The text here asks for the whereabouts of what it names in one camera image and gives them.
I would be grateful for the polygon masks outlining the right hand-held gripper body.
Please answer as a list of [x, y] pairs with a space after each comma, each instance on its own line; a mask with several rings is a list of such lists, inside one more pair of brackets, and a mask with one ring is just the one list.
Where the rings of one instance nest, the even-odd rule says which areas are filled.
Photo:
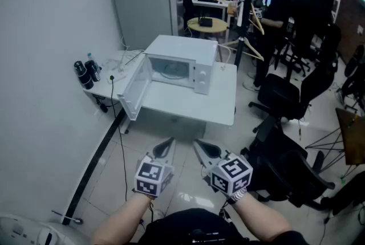
[[231, 198], [246, 188], [253, 175], [253, 168], [243, 156], [227, 153], [222, 158], [211, 160], [206, 166], [203, 180], [215, 191]]

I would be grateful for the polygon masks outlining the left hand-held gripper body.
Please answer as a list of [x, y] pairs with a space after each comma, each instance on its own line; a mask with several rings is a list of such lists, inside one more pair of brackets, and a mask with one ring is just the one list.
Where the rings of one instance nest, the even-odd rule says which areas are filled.
[[166, 157], [155, 159], [152, 151], [147, 151], [137, 162], [134, 189], [138, 193], [157, 198], [170, 184], [174, 173], [175, 168], [166, 164]]

